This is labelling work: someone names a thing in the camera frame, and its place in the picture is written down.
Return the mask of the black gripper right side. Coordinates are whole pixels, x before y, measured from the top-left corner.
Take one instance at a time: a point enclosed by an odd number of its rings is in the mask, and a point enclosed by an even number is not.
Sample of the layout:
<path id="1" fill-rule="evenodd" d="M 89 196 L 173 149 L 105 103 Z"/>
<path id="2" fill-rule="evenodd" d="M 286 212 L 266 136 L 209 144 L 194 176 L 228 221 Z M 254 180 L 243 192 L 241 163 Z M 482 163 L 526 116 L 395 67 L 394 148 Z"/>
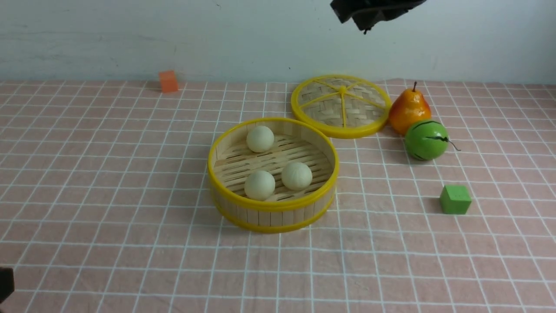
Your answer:
<path id="1" fill-rule="evenodd" d="M 341 23 L 353 20 L 364 34 L 382 21 L 399 18 L 424 0 L 333 0 L 330 6 Z"/>

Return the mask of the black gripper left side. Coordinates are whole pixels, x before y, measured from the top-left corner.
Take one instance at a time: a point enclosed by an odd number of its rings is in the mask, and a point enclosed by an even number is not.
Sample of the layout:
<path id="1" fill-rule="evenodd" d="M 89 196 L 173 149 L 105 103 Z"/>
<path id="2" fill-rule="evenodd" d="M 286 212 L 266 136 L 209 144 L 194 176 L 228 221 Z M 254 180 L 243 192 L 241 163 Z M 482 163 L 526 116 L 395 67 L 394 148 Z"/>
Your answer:
<path id="1" fill-rule="evenodd" d="M 14 270 L 9 267 L 0 268 L 0 304 L 15 291 Z"/>

